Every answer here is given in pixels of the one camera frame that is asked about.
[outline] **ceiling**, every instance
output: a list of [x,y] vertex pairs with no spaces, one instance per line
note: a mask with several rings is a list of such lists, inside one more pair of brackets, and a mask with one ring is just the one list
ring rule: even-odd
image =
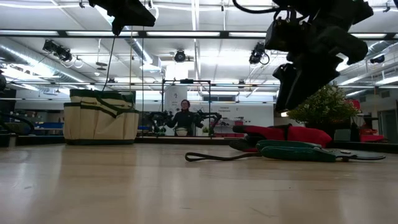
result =
[[[76,6],[79,1],[74,0],[39,0],[39,1],[0,1],[2,4],[18,4],[24,6]],[[225,11],[221,11],[222,2]],[[245,6],[261,9],[271,6],[271,0],[240,0]],[[111,25],[100,11],[83,1],[85,8],[72,7],[63,9],[25,9],[0,6],[0,29],[32,29],[32,30],[110,30]],[[192,2],[190,0],[153,0],[159,9],[159,18],[154,27],[133,27],[133,30],[194,30]],[[369,1],[375,9],[382,9],[386,1]],[[272,22],[272,14],[248,14],[237,10],[231,0],[200,0],[200,8],[195,23],[196,30],[250,30],[264,32]],[[398,12],[392,10],[387,13],[375,12],[375,15],[353,26],[350,32],[397,32]],[[42,37],[8,37],[43,56],[42,50],[45,38]],[[112,48],[112,39],[102,39],[98,56],[98,39],[77,38],[52,38],[55,43],[71,49],[71,53],[79,56],[84,61],[81,68],[72,66],[70,69],[82,74],[90,80],[104,82],[106,71],[101,72],[96,68],[97,61],[109,63],[109,53]],[[246,83],[277,83],[272,72],[282,63],[286,62],[285,53],[270,53],[270,63],[261,67],[251,67],[248,63],[251,50],[255,44],[262,41],[247,39],[137,39],[143,49],[151,55],[161,58],[163,68],[174,64],[172,54],[177,49],[183,49],[192,58],[192,62],[185,62],[189,69],[188,77],[196,79],[194,60],[200,62],[200,79],[212,82],[237,83],[243,79]],[[200,57],[195,58],[195,41]],[[132,82],[159,82],[162,79],[160,72],[142,72],[141,63],[137,55],[132,56],[136,60],[130,61],[131,48],[124,39],[116,39],[113,56],[109,69],[109,76],[116,77],[118,82],[128,82],[130,67]],[[343,76],[353,77],[359,70],[354,65],[343,72]],[[261,88],[260,91],[276,91],[277,88]]]

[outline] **potted plant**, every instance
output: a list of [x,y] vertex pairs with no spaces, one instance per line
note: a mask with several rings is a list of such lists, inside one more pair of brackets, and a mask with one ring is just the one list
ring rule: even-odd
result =
[[209,129],[207,127],[204,127],[201,130],[202,136],[209,136]]
[[349,129],[350,119],[358,110],[345,99],[336,82],[326,85],[287,115],[308,128],[323,130],[334,138],[336,129]]

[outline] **ceiling duct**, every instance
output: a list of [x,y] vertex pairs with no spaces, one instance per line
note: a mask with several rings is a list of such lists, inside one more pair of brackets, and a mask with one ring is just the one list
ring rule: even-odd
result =
[[56,82],[93,81],[70,68],[61,66],[60,62],[45,57],[5,37],[0,37],[0,58],[4,58],[1,59],[3,61],[7,60],[5,63],[28,65],[32,67],[34,73],[43,77],[59,76],[59,78],[55,78]]
[[137,41],[137,39],[124,39],[128,45],[132,48],[137,57],[144,61],[145,64],[152,64],[153,55],[149,55]]
[[365,60],[385,55],[391,51],[391,48],[396,46],[397,41],[394,40],[382,40],[368,47],[368,54]]

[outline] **wooden table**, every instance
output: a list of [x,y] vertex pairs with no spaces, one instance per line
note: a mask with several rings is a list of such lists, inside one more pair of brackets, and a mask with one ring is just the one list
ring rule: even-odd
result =
[[0,223],[396,224],[398,156],[376,162],[185,162],[227,146],[0,151]]

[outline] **woman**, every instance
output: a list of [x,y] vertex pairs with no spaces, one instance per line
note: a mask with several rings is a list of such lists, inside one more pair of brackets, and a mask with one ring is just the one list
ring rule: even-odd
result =
[[195,120],[195,114],[189,111],[189,107],[191,104],[188,100],[181,101],[181,111],[175,114],[174,119],[167,126],[174,128],[177,124],[177,128],[185,128],[188,131],[187,136],[193,136],[192,123],[195,123],[198,128],[202,128],[203,124],[199,120]]

